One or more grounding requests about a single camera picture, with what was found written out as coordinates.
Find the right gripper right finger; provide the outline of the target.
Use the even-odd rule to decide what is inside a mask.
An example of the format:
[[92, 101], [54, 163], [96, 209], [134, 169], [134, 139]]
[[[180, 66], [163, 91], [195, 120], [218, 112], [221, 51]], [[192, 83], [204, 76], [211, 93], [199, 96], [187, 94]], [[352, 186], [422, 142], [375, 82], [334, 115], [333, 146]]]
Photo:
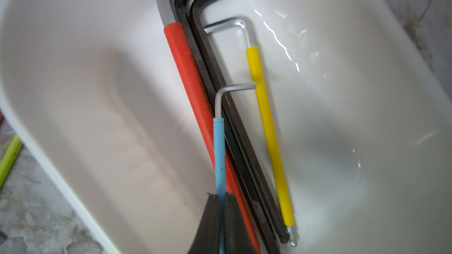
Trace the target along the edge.
[[255, 254], [240, 207], [234, 194], [225, 197], [225, 253]]

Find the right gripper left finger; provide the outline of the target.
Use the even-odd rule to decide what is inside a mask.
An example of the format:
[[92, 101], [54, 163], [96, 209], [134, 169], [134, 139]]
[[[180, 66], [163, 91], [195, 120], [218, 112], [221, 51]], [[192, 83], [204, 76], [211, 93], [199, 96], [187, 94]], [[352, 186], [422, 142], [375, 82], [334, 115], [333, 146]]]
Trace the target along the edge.
[[200, 224], [188, 253], [220, 253], [220, 200], [216, 194], [208, 194]]

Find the blue sleeved hex key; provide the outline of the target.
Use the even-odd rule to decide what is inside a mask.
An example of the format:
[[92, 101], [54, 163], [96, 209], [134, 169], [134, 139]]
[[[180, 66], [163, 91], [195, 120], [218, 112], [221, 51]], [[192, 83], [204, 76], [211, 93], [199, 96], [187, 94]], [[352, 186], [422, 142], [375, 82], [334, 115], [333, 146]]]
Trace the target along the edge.
[[214, 156], [215, 156], [215, 185], [216, 192], [220, 203], [220, 236], [219, 236], [219, 253], [226, 253], [226, 236], [225, 236], [225, 197], [226, 197], [226, 150], [224, 136], [224, 118], [222, 117], [222, 98], [224, 94], [235, 91], [254, 90], [257, 84], [240, 83], [235, 85], [227, 85], [218, 90], [215, 94], [214, 104]]

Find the yellow sleeved hex key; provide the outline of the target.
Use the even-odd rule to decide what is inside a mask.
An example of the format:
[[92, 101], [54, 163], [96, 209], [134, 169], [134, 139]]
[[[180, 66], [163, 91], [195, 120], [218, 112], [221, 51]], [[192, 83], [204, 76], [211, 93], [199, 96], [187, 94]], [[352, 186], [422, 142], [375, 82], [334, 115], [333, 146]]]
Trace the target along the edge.
[[293, 210], [291, 208], [291, 201], [288, 193], [286, 176], [281, 161], [280, 149], [277, 141], [277, 134], [275, 132], [275, 126], [273, 117], [271, 114], [270, 103], [268, 100], [266, 83], [262, 70], [262, 64], [258, 47], [255, 43], [254, 37], [250, 35], [247, 28], [247, 20], [240, 17], [231, 17], [222, 21], [218, 21], [204, 27], [206, 34], [222, 31], [224, 29], [231, 28], [233, 26], [239, 26], [242, 28], [247, 45], [247, 60], [250, 68], [250, 74], [253, 82], [257, 84], [256, 97], [258, 107], [260, 110], [262, 127], [264, 129], [268, 153], [270, 156], [271, 166], [273, 170], [273, 176], [275, 180], [275, 187], [277, 189], [278, 200], [280, 203], [280, 209], [284, 224], [287, 227], [289, 234], [289, 243], [292, 247], [297, 246], [297, 242], [294, 239], [292, 226], [294, 225]]

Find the red sleeved hex key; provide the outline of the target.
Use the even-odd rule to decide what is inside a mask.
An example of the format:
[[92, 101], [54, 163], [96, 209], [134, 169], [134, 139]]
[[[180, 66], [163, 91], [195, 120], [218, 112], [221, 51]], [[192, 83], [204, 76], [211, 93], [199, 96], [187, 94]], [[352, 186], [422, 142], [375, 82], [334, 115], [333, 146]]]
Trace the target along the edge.
[[[192, 36], [187, 27], [187, 20], [181, 9], [176, 8], [177, 3], [183, 4], [185, 0], [157, 0], [158, 10], [164, 25], [164, 34], [176, 63], [182, 83], [193, 109], [200, 128], [201, 135], [207, 147], [211, 161], [215, 168], [214, 156], [214, 114], [208, 101], [200, 73], [198, 71], [193, 52], [189, 45]], [[234, 171], [226, 153], [226, 193], [234, 194], [240, 207], [242, 217], [249, 237], [253, 243], [255, 253], [260, 253], [257, 235], [253, 228], [244, 198], [239, 193], [239, 184], [233, 178]]]

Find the green sleeved hex key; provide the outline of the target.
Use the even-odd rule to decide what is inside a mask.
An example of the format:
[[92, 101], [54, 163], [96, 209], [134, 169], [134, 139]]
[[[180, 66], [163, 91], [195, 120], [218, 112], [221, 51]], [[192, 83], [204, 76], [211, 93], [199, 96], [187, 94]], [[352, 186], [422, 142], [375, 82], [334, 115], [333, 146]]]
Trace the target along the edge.
[[17, 134], [15, 134], [5, 150], [3, 157], [1, 158], [1, 187], [3, 186], [3, 183], [5, 182], [22, 147], [23, 143], [21, 139]]

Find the thin dark grey hex key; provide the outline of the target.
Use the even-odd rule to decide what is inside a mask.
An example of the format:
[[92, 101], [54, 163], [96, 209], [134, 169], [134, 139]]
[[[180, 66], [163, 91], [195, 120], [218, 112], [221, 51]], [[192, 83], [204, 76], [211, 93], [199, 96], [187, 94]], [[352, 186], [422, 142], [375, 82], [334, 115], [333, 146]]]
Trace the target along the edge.
[[[218, 0], [194, 0], [189, 12], [189, 29], [192, 32], [189, 45], [201, 75], [210, 102], [214, 93], [226, 84], [207, 34], [201, 28], [201, 12]], [[244, 196], [246, 209], [251, 211], [254, 222], [269, 252], [279, 252], [280, 243], [289, 241], [289, 234], [277, 209], [270, 187], [264, 177], [239, 112], [230, 94], [223, 104], [227, 151], [232, 159], [233, 178], [238, 181], [239, 193]]]

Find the large black hex key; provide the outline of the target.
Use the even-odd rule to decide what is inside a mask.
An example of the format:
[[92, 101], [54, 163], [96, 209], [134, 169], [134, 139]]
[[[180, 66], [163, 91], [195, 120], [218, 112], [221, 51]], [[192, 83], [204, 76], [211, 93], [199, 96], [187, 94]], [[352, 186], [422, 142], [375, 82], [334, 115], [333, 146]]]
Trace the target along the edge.
[[[157, 0], [165, 37], [209, 154], [214, 152], [215, 94], [226, 81], [201, 32], [200, 13], [215, 1]], [[280, 243], [288, 241], [282, 216], [230, 94], [222, 105], [227, 191], [236, 196], [251, 250], [260, 253], [265, 247], [268, 253], [277, 254]]]

